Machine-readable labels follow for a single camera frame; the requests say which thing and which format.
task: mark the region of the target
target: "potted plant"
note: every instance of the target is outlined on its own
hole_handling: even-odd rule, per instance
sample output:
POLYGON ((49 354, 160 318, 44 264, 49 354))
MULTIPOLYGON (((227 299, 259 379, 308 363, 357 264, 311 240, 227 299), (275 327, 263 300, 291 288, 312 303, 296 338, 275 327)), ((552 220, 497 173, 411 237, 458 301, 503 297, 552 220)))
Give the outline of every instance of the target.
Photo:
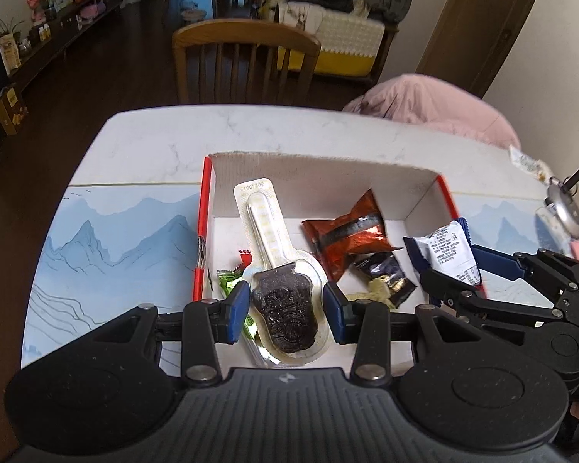
POLYGON ((7 24, 2 19, 0 19, 0 38, 2 36, 7 36, 12 34, 15 41, 19 43, 20 38, 22 37, 22 32, 17 31, 16 29, 23 24, 23 21, 17 22, 17 24, 13 24, 15 19, 11 19, 10 22, 7 24))

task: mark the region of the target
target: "metal screw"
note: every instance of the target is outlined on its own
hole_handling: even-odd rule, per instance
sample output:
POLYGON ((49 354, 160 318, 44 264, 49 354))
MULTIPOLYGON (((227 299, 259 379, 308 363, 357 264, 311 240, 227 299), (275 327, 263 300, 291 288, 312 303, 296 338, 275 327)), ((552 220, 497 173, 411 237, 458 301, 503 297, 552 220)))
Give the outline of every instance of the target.
POLYGON ((217 370, 210 365, 192 365, 186 370, 186 377, 198 383, 204 383, 217 377, 217 370))
POLYGON ((386 376, 386 369, 376 363, 364 363, 356 368, 356 376, 363 380, 381 380, 386 376))

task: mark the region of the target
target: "cardboard box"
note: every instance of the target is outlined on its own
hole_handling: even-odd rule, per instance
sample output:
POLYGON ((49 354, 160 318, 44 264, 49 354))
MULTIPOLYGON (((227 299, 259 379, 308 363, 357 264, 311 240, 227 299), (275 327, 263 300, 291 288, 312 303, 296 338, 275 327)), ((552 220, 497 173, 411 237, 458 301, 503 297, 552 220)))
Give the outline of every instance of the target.
POLYGON ((17 135, 17 128, 27 115, 28 108, 17 86, 4 87, 0 93, 0 124, 6 135, 17 135))
MULTIPOLYGON (((199 205, 200 257, 195 273, 193 300, 222 299, 217 269, 232 269, 238 251, 249 248, 234 199, 234 187, 245 181, 267 177, 283 211, 295 248, 312 248, 304 236, 305 219, 332 219, 348 213, 355 202, 372 188, 386 222, 390 243, 403 247, 403 236, 424 236, 457 217, 452 197, 442 176, 430 170, 394 164, 322 159, 301 155, 266 153, 220 153, 204 161, 199 205)), ((418 285, 405 250, 395 252, 401 267, 418 285)), ((346 272, 339 281, 346 293, 367 292, 366 283, 346 272)), ((413 313, 424 303, 420 287, 400 310, 413 313)), ((328 351, 306 367, 343 367, 349 372, 356 345, 333 343, 328 351)), ((217 345, 223 373, 231 367, 254 367, 244 343, 217 345)), ((393 371, 403 373, 413 365, 409 343, 391 343, 393 371)))

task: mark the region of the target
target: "pink cloth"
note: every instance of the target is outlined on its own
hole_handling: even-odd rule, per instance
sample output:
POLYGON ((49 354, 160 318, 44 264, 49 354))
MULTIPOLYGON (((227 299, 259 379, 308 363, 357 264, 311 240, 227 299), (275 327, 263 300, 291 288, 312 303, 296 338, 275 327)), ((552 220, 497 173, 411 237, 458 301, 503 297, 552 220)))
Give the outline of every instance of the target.
POLYGON ((413 123, 508 149, 521 149, 519 137, 495 108, 447 82, 403 74, 380 83, 343 111, 413 123))

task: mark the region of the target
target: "white snack packet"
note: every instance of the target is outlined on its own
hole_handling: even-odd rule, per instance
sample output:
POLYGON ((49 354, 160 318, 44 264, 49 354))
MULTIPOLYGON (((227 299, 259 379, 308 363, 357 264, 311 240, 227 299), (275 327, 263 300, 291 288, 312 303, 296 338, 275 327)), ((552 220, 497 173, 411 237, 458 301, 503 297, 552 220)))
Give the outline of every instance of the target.
POLYGON ((472 249, 457 221, 414 240, 434 270, 470 285, 480 284, 480 272, 472 249))
POLYGON ((549 184, 549 179, 553 176, 553 172, 545 162, 533 159, 531 156, 526 155, 523 151, 518 150, 513 145, 509 146, 508 153, 511 157, 511 162, 513 162, 515 167, 535 179, 538 179, 540 182, 549 184))

